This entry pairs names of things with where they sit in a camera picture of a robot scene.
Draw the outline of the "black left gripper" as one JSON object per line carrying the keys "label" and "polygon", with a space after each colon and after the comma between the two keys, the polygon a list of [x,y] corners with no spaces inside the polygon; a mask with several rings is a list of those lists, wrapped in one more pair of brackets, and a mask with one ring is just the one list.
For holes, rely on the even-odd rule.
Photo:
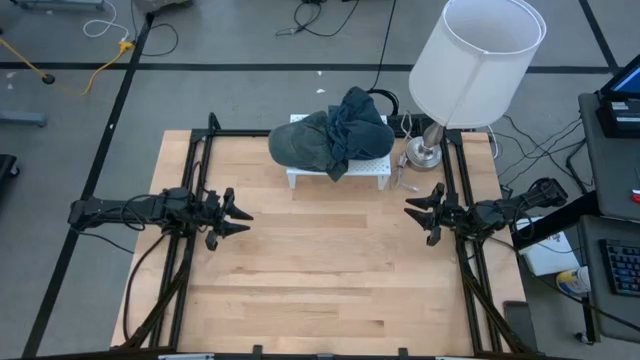
{"label": "black left gripper", "polygon": [[219,238],[226,238],[251,229],[248,225],[230,223],[226,220],[227,216],[237,220],[253,220],[250,214],[235,205],[234,200],[235,193],[232,188],[227,188],[223,195],[213,191],[207,196],[203,206],[203,220],[207,226],[212,227],[205,240],[208,250],[217,248]]}

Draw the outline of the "blue denim cap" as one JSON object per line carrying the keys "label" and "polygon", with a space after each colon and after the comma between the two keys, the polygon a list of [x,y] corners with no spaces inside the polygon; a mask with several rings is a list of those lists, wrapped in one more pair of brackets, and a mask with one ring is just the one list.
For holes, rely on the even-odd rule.
{"label": "blue denim cap", "polygon": [[349,115],[349,110],[344,106],[333,106],[329,108],[328,135],[333,141],[331,148],[332,156],[337,161],[346,159],[347,136],[344,134],[344,120]]}
{"label": "blue denim cap", "polygon": [[363,121],[344,123],[347,136],[345,160],[373,160],[388,155],[394,145],[394,132],[382,121],[371,124]]}

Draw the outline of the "dark navy cap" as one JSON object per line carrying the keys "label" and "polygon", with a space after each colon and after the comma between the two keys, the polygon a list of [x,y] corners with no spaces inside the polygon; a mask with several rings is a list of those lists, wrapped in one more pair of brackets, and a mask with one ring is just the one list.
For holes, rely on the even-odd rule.
{"label": "dark navy cap", "polygon": [[363,121],[371,124],[382,124],[372,97],[360,87],[354,86],[348,90],[339,106],[338,119],[342,123]]}

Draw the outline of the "small white shelf riser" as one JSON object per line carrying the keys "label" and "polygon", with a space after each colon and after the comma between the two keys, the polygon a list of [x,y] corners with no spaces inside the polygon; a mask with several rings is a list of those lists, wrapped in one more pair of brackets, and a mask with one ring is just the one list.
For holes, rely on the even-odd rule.
{"label": "small white shelf riser", "polygon": [[[290,119],[290,122],[302,120],[306,116],[308,115],[293,117]],[[386,117],[384,115],[381,115],[381,119],[385,124],[387,124]],[[342,178],[348,176],[369,176],[376,179],[377,187],[382,190],[386,186],[388,178],[391,175],[390,154],[391,152],[385,157],[373,160],[336,160],[336,168],[329,172],[306,171],[299,168],[280,166],[285,168],[286,174],[289,177],[289,186],[291,188],[296,187],[297,178],[301,175],[326,176],[333,182],[339,182]]]}

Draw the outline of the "black power strip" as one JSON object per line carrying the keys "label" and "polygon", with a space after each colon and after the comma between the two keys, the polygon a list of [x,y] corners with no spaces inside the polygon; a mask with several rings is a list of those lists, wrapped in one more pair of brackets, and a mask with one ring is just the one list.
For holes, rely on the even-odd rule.
{"label": "black power strip", "polygon": [[433,123],[433,120],[425,114],[387,116],[386,121],[396,138],[421,137],[427,127]]}

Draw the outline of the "white paper box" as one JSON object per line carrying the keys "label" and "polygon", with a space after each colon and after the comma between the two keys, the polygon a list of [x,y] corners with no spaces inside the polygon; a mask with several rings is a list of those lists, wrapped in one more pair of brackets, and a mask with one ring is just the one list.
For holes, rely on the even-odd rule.
{"label": "white paper box", "polygon": [[579,267],[577,248],[570,245],[564,232],[559,232],[519,251],[535,276],[545,276]]}

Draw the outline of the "black support beam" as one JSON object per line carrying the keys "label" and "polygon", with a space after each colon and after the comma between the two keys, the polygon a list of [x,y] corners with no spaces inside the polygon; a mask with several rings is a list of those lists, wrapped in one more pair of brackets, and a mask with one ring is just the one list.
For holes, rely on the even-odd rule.
{"label": "black support beam", "polygon": [[598,216],[600,214],[597,193],[591,191],[553,213],[518,229],[512,235],[514,248],[522,250],[541,242],[551,235],[572,227],[584,215]]}

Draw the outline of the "white lamp shade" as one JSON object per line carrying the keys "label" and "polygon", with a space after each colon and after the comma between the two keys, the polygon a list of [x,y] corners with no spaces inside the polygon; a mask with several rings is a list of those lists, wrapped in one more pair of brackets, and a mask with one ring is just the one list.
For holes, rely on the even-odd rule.
{"label": "white lamp shade", "polygon": [[525,0],[449,0],[410,72],[411,97],[447,129],[490,125],[509,108],[546,33]]}

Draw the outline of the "dark tablet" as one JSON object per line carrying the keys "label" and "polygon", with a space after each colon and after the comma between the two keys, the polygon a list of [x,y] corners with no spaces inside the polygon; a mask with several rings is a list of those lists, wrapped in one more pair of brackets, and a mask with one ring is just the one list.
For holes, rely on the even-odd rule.
{"label": "dark tablet", "polygon": [[503,303],[505,319],[521,342],[537,351],[537,341],[529,305],[524,301],[505,301]]}

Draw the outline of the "white yellow canister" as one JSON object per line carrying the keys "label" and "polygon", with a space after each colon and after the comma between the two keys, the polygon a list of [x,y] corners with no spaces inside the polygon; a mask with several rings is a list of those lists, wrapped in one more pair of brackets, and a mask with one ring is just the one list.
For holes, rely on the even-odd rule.
{"label": "white yellow canister", "polygon": [[556,275],[556,285],[565,294],[581,296],[591,291],[589,269],[587,266],[566,270]]}

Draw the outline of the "grey desk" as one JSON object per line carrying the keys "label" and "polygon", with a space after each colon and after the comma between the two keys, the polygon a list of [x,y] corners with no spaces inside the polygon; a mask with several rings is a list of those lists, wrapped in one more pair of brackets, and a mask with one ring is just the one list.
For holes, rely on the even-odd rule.
{"label": "grey desk", "polygon": [[640,139],[607,138],[595,94],[580,94],[578,103],[601,214],[640,223],[640,203],[632,200],[632,190],[640,190]]}
{"label": "grey desk", "polygon": [[587,266],[591,291],[587,319],[596,341],[607,338],[640,344],[640,297],[614,294],[609,286],[599,241],[619,240],[640,245],[640,224],[594,216],[582,216],[577,225],[582,263]]}

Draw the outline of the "black keyboard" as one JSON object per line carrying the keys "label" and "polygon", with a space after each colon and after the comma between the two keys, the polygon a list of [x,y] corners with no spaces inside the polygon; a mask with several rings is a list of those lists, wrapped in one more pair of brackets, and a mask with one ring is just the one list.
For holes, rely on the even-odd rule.
{"label": "black keyboard", "polygon": [[640,298],[640,242],[600,239],[598,245],[611,292]]}

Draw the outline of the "black device box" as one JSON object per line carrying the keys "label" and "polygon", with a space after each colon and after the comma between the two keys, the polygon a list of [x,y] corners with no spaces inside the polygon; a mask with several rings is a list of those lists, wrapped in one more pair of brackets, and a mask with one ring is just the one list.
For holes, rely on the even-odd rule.
{"label": "black device box", "polygon": [[608,138],[640,138],[640,98],[601,99],[597,119]]}

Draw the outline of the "grey metal foot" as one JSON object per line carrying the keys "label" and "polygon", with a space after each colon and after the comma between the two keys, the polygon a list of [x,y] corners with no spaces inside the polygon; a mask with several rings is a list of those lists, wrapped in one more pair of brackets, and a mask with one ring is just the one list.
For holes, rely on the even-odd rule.
{"label": "grey metal foot", "polygon": [[45,127],[47,118],[44,113],[0,110],[0,123]]}

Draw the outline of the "laptop screen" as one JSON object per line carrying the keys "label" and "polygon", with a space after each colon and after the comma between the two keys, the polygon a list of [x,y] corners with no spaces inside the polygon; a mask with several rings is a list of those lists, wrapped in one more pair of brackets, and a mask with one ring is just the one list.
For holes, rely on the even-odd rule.
{"label": "laptop screen", "polygon": [[625,67],[600,90],[605,97],[640,98],[640,63]]}

